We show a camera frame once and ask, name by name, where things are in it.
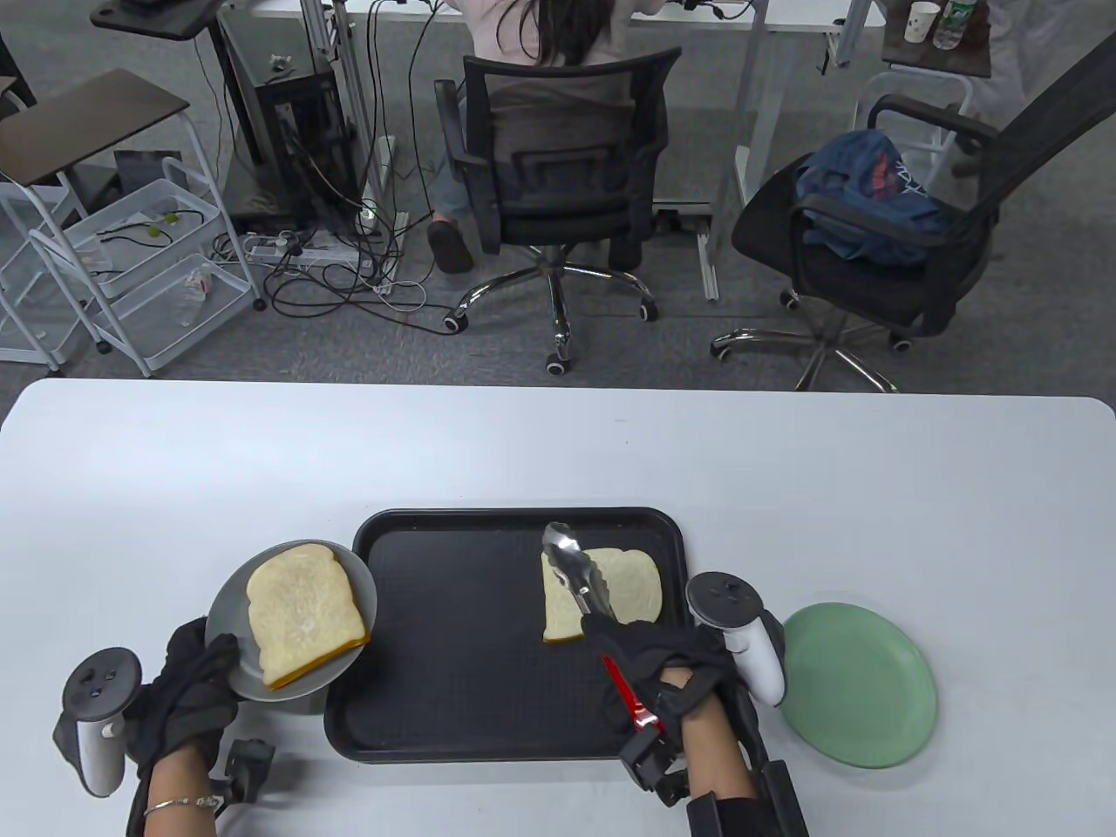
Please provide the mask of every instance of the pink shirt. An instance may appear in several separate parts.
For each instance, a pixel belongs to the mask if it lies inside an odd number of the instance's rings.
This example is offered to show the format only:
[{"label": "pink shirt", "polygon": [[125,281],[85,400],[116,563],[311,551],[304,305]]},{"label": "pink shirt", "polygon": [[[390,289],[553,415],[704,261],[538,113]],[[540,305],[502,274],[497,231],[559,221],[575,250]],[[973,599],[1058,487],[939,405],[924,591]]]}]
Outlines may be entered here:
[{"label": "pink shirt", "polygon": [[[522,16],[522,2],[513,0],[445,0],[446,4],[464,16],[465,25],[473,36],[473,51],[478,58],[507,64],[533,65],[531,56],[539,54],[539,30],[533,18],[528,18],[523,26],[522,46],[520,45],[519,20]],[[628,21],[635,12],[657,15],[666,0],[615,0],[613,20],[608,31],[602,32],[585,58],[586,64],[608,64],[631,58],[627,52]],[[508,16],[500,26],[500,37],[497,39],[497,26],[500,17],[509,6]]]}]

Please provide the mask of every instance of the bracelet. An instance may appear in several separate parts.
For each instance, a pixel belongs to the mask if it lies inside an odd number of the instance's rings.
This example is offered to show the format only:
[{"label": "bracelet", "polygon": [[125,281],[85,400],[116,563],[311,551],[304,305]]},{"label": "bracelet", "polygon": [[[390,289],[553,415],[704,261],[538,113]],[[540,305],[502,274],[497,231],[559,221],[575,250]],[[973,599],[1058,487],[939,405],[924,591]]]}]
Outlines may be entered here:
[{"label": "bracelet", "polygon": [[208,811],[215,811],[221,807],[222,802],[224,802],[224,799],[218,796],[198,797],[196,799],[169,799],[165,802],[153,805],[143,812],[143,816],[146,817],[152,811],[157,811],[162,808],[177,808],[180,806],[189,806],[191,808],[202,808]]}]

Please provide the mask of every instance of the dark tabletop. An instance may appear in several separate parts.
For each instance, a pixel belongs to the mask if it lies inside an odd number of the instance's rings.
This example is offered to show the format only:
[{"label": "dark tabletop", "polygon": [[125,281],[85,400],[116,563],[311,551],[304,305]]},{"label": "dark tabletop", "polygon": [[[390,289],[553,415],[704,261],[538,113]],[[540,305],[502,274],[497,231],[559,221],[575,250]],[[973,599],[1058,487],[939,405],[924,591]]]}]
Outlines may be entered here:
[{"label": "dark tabletop", "polygon": [[[988,37],[978,38],[974,45],[969,33],[956,49],[937,49],[934,46],[934,29],[922,44],[908,44],[903,39],[912,0],[885,0],[887,26],[884,29],[884,52],[881,56],[888,64],[905,67],[953,73],[959,76],[992,77],[992,59],[989,56]],[[935,0],[945,7],[949,0]]]},{"label": "dark tabletop", "polygon": [[0,171],[29,186],[187,107],[127,70],[109,70],[0,121]]},{"label": "dark tabletop", "polygon": [[217,17],[224,2],[225,0],[179,0],[146,11],[123,0],[108,0],[93,10],[89,21],[102,29],[169,40],[192,40]]}]

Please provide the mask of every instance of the paper cup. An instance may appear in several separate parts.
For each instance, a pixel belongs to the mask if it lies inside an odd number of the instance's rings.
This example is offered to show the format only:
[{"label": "paper cup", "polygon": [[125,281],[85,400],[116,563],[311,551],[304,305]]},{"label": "paper cup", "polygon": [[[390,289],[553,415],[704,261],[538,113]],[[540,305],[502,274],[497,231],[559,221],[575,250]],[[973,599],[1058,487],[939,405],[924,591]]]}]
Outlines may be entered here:
[{"label": "paper cup", "polygon": [[930,35],[930,29],[934,26],[934,19],[942,7],[927,0],[917,0],[911,3],[911,17],[907,18],[907,28],[903,33],[903,39],[911,44],[922,44]]}]

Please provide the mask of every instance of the plastic bottle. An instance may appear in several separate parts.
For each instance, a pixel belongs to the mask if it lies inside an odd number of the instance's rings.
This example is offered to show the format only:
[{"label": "plastic bottle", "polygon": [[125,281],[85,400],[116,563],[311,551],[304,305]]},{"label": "plastic bottle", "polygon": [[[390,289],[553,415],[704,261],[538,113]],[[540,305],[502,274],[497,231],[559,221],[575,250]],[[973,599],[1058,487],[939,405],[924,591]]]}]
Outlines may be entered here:
[{"label": "plastic bottle", "polygon": [[213,287],[213,279],[204,268],[190,272],[175,292],[171,316],[183,328],[190,328],[198,319],[198,314]]},{"label": "plastic bottle", "polygon": [[939,49],[956,49],[975,8],[977,0],[950,0],[942,17],[937,19],[934,46]]}]

